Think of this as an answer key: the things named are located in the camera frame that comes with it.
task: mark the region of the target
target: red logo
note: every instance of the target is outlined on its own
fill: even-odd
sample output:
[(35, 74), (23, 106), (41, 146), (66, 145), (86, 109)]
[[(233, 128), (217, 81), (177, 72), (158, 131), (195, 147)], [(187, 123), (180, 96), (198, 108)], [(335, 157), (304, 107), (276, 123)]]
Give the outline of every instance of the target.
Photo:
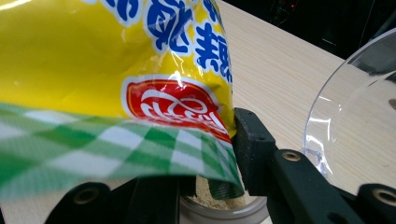
[(230, 142), (230, 137), (205, 86), (186, 78), (169, 76), (130, 77), (124, 82), (124, 107), (139, 119), (161, 124), (198, 128)]

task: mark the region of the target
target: dark object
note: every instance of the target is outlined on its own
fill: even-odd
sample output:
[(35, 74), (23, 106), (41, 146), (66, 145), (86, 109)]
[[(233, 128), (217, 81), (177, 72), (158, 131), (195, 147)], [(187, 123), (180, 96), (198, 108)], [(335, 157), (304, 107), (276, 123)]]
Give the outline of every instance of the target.
[[(396, 223), (396, 189), (367, 184), (357, 196), (330, 185), (300, 152), (278, 150), (252, 112), (236, 108), (235, 155), (247, 191), (267, 196), (277, 223)], [(110, 190), (86, 183), (70, 190), (46, 224), (177, 224), (179, 197), (193, 195), (191, 177), (136, 178)]]

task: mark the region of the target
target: snack bag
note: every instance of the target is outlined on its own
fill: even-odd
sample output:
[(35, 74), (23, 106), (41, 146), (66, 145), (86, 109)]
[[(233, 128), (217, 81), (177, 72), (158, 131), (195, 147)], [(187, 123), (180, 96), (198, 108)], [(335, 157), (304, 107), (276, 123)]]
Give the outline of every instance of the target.
[(198, 174), (241, 194), (214, 1), (2, 0), (0, 22), (0, 197), (46, 172), (33, 193)]

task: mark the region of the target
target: green and white checkered pattern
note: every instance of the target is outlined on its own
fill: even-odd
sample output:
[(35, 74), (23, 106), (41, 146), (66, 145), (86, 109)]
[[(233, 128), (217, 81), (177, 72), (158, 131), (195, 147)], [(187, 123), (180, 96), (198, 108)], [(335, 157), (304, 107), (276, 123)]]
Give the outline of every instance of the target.
[(0, 104), (0, 199), (138, 175), (201, 175), (230, 183), (221, 197), (243, 193), (232, 146), (209, 133)]

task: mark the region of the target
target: wooden table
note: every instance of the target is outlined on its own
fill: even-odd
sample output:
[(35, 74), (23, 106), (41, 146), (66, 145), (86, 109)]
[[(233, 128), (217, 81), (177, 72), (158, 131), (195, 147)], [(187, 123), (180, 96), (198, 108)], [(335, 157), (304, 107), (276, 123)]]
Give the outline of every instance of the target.
[[(234, 106), (255, 112), (279, 148), (300, 149), (307, 115), (342, 59), (219, 1), (233, 66)], [(43, 223), (64, 192), (3, 203), (9, 224)]]

